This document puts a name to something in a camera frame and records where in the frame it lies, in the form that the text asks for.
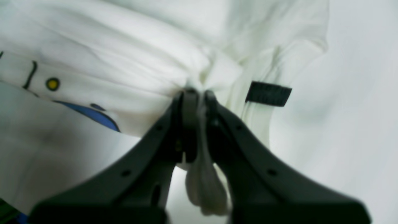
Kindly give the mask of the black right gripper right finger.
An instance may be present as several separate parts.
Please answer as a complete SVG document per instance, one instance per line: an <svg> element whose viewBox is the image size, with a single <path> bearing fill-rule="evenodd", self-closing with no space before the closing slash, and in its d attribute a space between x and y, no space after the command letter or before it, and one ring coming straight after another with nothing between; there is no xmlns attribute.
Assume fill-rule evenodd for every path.
<svg viewBox="0 0 398 224"><path fill-rule="evenodd" d="M209 153L227 178L229 224L370 224L362 202L316 183L270 152L205 92Z"/></svg>

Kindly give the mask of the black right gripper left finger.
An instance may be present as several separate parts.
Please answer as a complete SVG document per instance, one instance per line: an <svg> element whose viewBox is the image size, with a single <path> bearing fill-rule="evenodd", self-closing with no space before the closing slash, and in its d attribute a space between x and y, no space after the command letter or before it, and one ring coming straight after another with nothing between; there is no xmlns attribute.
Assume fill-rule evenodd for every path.
<svg viewBox="0 0 398 224"><path fill-rule="evenodd" d="M104 171L38 203L30 224L166 224L165 204L177 163L197 156L199 94L179 92L127 154Z"/></svg>

